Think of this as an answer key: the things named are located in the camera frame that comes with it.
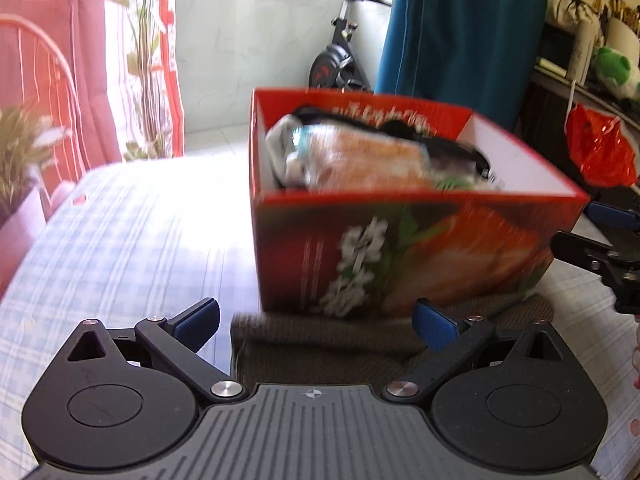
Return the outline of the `teal curtain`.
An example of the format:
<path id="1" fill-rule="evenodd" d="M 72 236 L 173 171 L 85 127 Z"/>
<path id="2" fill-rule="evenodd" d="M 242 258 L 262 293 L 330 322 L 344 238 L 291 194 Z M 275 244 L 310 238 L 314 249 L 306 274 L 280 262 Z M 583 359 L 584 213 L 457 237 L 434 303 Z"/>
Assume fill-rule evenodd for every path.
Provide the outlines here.
<path id="1" fill-rule="evenodd" d="M 548 0 L 393 0 L 375 90 L 516 123 Z"/>

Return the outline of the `black exercise bike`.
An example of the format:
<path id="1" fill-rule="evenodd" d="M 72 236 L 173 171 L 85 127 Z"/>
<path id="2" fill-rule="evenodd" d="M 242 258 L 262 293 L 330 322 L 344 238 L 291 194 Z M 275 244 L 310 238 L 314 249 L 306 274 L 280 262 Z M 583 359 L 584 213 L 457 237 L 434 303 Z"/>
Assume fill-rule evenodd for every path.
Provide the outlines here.
<path id="1" fill-rule="evenodd" d="M 386 0 L 343 0 L 341 10 L 331 22 L 333 36 L 331 42 L 316 56 L 308 75 L 311 89 L 336 89 L 341 92 L 372 92 L 368 77 L 363 71 L 355 53 L 350 48 L 352 35 L 358 24 L 349 21 L 347 11 L 353 1 L 369 1 L 389 8 Z"/>

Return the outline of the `plaid bed sheet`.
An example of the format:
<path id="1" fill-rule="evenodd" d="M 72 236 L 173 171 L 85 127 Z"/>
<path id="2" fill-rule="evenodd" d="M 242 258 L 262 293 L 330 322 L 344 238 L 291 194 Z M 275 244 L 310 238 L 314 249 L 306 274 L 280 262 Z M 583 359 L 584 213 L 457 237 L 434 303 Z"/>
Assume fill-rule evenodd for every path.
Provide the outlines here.
<path id="1" fill-rule="evenodd" d="M 554 324 L 608 407 L 594 460 L 603 477 L 639 469 L 637 325 L 614 311 L 593 274 L 561 261 L 537 286 Z M 21 411 L 42 372 L 85 318 L 130 327 L 212 297 L 224 318 L 259 307 L 248 151 L 240 144 L 156 162 L 93 169 L 32 245 L 1 301 L 1 474 L 35 465 Z"/>

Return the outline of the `red plastic bag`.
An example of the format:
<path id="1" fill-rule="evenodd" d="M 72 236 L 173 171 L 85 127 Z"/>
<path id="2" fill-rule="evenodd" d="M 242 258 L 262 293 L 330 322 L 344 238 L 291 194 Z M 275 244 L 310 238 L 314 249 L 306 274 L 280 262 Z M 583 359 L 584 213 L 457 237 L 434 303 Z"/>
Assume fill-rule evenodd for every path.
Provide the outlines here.
<path id="1" fill-rule="evenodd" d="M 578 103 L 568 112 L 570 160 L 598 188 L 631 188 L 639 182 L 639 143 L 617 116 Z"/>

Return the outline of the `orange floral cloth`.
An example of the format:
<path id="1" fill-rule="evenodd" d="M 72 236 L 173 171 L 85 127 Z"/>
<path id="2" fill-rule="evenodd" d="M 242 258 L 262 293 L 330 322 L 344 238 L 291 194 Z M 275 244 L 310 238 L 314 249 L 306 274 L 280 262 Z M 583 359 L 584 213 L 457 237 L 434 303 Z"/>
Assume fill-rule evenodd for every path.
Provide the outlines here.
<path id="1" fill-rule="evenodd" d="M 299 129 L 297 155 L 308 188 L 329 192 L 432 190 L 425 148 L 386 134 L 336 125 Z"/>

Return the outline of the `olive knitted cloth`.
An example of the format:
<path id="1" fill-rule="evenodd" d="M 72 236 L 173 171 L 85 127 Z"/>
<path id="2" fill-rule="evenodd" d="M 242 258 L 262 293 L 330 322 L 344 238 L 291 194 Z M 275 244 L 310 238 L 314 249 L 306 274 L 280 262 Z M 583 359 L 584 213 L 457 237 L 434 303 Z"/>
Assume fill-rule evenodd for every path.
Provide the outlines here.
<path id="1" fill-rule="evenodd" d="M 434 354 L 408 318 L 344 321 L 242 313 L 232 318 L 230 336 L 233 375 L 249 389 L 370 385 L 378 391 Z"/>

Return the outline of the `green plush toy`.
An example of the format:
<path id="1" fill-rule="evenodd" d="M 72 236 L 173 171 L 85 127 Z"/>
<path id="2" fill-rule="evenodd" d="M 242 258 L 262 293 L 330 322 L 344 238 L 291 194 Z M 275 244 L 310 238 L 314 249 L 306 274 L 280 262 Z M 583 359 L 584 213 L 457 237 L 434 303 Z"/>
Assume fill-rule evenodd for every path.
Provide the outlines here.
<path id="1" fill-rule="evenodd" d="M 593 55 L 592 65 L 600 83 L 616 99 L 639 102 L 639 69 L 623 53 L 602 47 Z"/>

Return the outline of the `red strawberry cardboard box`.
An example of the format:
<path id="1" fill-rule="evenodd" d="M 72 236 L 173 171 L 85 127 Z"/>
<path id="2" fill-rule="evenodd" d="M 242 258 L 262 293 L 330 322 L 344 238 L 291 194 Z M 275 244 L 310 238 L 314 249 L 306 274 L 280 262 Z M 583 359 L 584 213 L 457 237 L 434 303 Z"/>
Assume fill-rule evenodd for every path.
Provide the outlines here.
<path id="1" fill-rule="evenodd" d="M 428 138 L 477 148 L 488 188 L 282 188 L 268 131 L 302 106 L 378 127 L 398 119 Z M 587 194 L 550 162 L 474 110 L 330 90 L 257 89 L 250 102 L 250 206 L 260 303 L 267 312 L 406 318 L 440 306 L 524 292 L 550 266 L 551 237 L 574 228 Z"/>

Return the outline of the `pink printed backdrop curtain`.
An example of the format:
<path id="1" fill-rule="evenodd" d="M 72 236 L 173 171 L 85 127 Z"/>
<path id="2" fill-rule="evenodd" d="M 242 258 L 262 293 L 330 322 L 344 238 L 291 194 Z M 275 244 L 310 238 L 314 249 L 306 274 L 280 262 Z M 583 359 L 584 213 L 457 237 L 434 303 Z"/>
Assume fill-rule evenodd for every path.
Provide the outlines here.
<path id="1" fill-rule="evenodd" d="M 1 0 L 1 281 L 81 178 L 179 157 L 175 0 Z"/>

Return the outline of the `cluttered dark shelf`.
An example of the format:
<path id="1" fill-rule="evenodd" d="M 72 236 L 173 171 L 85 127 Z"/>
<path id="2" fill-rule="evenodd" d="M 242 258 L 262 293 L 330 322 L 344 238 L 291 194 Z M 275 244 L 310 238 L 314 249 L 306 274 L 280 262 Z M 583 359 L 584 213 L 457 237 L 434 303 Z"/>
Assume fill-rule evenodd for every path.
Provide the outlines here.
<path id="1" fill-rule="evenodd" d="M 535 151 L 597 200 L 636 208 L 631 188 L 589 185 L 570 160 L 565 121 L 574 105 L 617 115 L 639 143 L 639 102 L 618 100 L 596 77 L 593 55 L 602 47 L 639 68 L 639 10 L 625 0 L 548 0 L 537 65 L 525 90 L 518 134 Z"/>

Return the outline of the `white cloth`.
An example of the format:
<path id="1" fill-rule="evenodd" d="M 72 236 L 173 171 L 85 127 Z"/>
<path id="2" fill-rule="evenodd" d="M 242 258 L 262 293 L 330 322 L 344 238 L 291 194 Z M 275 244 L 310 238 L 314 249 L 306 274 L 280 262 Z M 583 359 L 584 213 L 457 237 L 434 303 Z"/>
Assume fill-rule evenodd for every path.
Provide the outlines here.
<path id="1" fill-rule="evenodd" d="M 284 115 L 266 134 L 266 148 L 274 177 L 282 188 L 308 188 L 305 163 L 299 158 L 294 139 L 303 123 Z"/>

